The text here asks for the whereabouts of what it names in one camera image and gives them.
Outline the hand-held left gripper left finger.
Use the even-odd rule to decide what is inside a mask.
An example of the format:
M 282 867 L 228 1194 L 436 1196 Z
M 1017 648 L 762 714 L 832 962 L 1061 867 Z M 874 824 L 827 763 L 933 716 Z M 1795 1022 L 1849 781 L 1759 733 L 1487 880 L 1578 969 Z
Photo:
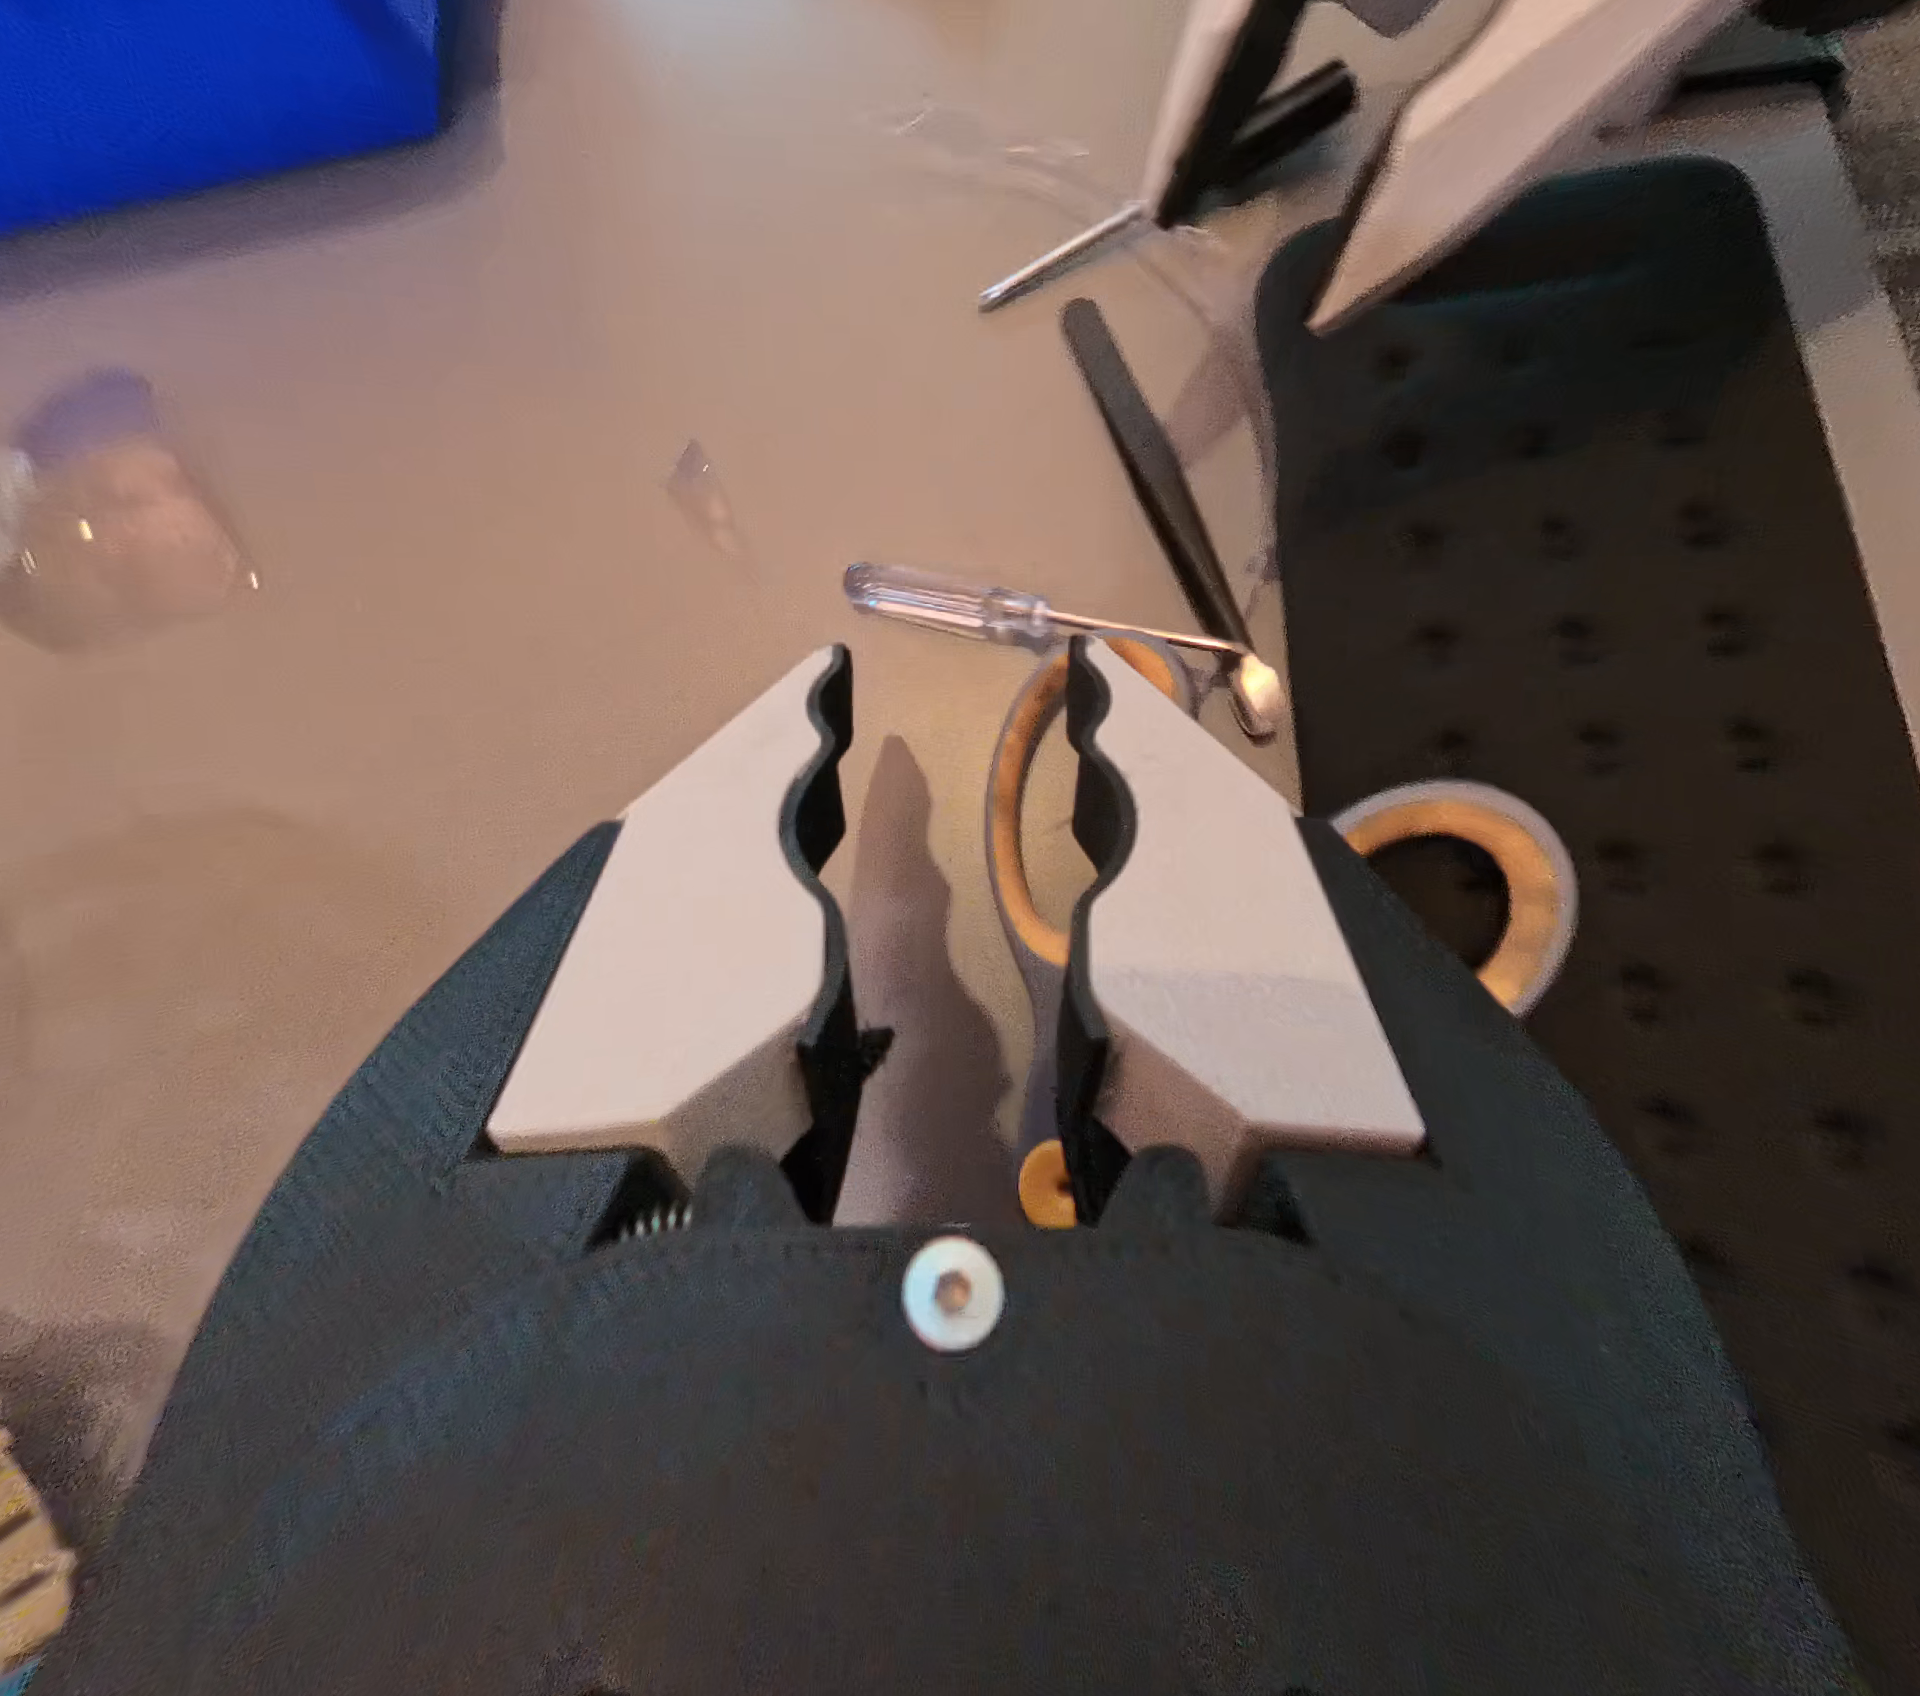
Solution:
M 620 813 L 487 1116 L 493 1150 L 638 1153 L 685 1186 L 753 1150 L 833 1221 L 886 1051 L 824 885 L 852 733 L 852 653 L 827 644 Z

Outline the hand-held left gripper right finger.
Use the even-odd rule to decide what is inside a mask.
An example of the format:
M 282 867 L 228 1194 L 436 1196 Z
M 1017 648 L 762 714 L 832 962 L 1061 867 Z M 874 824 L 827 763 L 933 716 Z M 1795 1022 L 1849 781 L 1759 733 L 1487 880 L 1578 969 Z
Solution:
M 1415 1157 L 1427 1126 L 1299 817 L 1118 650 L 1067 650 L 1072 838 L 1054 1119 L 1073 1217 L 1179 1150 L 1213 1221 L 1275 1154 Z

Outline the clear-handled screwdriver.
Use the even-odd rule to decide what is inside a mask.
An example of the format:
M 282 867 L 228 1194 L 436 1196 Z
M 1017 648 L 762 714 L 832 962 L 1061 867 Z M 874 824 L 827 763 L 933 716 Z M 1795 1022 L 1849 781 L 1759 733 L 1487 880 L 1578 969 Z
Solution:
M 1095 637 L 1141 638 L 1215 662 L 1238 664 L 1254 656 L 1248 644 L 1231 638 L 1104 618 L 1052 605 L 1042 595 L 890 563 L 854 561 L 842 573 L 842 595 L 858 614 L 993 648 L 1038 654 L 1075 637 Z

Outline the marble maze ball toy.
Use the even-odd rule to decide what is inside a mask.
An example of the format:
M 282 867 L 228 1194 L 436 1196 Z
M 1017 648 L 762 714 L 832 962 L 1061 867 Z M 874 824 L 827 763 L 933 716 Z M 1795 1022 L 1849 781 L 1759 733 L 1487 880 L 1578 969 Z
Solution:
M 1 629 L 53 656 L 202 623 L 262 590 L 149 380 L 104 366 L 3 429 Z

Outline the grey orange scissors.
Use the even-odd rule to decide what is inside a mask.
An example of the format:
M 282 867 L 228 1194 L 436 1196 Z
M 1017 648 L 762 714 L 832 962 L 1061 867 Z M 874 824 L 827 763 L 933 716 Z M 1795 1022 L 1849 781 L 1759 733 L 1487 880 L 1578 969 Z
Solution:
M 985 849 L 1000 922 L 1019 965 L 1031 1012 L 1033 1055 L 1024 1085 L 1019 1202 L 1038 1228 L 1091 1228 L 1078 1221 L 1054 1119 L 1055 1036 L 1067 965 L 1070 925 L 1078 899 L 1091 887 L 1091 867 L 1073 838 L 1078 760 L 1067 739 L 1067 644 L 1044 658 L 1002 725 L 988 772 Z M 1188 719 L 1177 662 L 1138 638 L 1108 642 Z M 1363 801 L 1356 819 L 1301 817 L 1308 849 L 1360 976 L 1402 1064 L 1403 1080 L 1425 1126 L 1414 1157 L 1356 1153 L 1278 1153 L 1260 1163 L 1243 1205 L 1211 1223 L 1229 1231 L 1304 1239 L 1290 1176 L 1299 1164 L 1450 1163 L 1472 1154 L 1474 1139 L 1492 1139 L 1503 1124 L 1522 1126 L 1494 1085 L 1497 1060 L 1512 1060 L 1526 1098 L 1548 1102 L 1569 1090 L 1542 1049 L 1527 1036 L 1526 1007 L 1539 1000 L 1571 947 L 1575 903 L 1571 860 L 1560 840 L 1524 802 L 1497 792 L 1465 792 L 1443 782 L 1415 787 L 1408 802 Z M 1464 819 L 1462 838 L 1484 849 L 1503 873 L 1512 911 L 1492 972 L 1462 969 L 1430 940 L 1371 868 L 1362 842 L 1398 842 L 1389 820 Z M 1102 1223 L 1116 1221 L 1118 1196 L 1133 1164 L 1177 1149 L 1152 1149 L 1125 1164 Z

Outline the clear plastic wrapper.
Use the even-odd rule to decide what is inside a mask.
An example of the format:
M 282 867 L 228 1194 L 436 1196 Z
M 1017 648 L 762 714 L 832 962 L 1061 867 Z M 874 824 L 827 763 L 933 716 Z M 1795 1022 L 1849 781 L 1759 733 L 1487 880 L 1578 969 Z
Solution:
M 966 108 L 917 101 L 875 114 L 871 131 L 904 170 L 968 197 L 1017 199 L 1075 222 L 1139 203 L 1079 143 L 1006 129 Z

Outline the clear plastic scrap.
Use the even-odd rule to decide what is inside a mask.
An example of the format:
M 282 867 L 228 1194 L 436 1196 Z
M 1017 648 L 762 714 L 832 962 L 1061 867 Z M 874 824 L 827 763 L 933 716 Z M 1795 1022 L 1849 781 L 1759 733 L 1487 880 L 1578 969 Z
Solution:
M 683 443 L 664 487 L 701 540 L 728 558 L 743 554 L 731 500 L 697 438 Z

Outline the black dimpled mat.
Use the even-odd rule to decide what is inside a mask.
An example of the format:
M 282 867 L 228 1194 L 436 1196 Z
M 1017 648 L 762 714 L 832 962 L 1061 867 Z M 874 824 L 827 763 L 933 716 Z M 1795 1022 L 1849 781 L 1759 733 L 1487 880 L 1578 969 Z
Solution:
M 1542 184 L 1316 337 L 1254 287 L 1308 813 L 1522 798 L 1578 925 L 1533 1039 L 1641 1175 L 1876 1693 L 1918 1671 L 1915 758 L 1764 203 Z

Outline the black tweezers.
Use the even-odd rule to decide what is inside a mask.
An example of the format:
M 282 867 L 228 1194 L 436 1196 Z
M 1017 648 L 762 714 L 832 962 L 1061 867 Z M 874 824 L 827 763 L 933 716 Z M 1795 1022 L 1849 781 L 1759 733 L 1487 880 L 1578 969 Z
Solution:
M 1059 312 L 1059 331 L 1135 505 L 1199 629 L 1217 640 L 1252 646 L 1243 610 L 1182 462 L 1106 317 L 1089 298 L 1073 297 Z

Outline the black-handled screwdriver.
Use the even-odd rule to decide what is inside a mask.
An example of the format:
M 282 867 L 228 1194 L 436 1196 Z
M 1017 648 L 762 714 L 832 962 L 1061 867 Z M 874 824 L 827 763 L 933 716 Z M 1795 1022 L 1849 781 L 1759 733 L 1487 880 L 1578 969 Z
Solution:
M 1263 96 L 1250 120 L 1236 131 L 1213 175 L 1204 178 L 1197 203 L 1174 217 L 1172 224 L 1190 229 L 1217 206 L 1240 204 L 1271 190 L 1308 147 L 1353 112 L 1358 95 L 1358 80 L 1348 64 L 1329 60 Z M 977 293 L 973 306 L 980 314 L 995 314 L 1064 279 L 1098 250 L 1143 233 L 1150 224 L 1152 214 L 1146 204 L 1127 203 L 995 279 Z

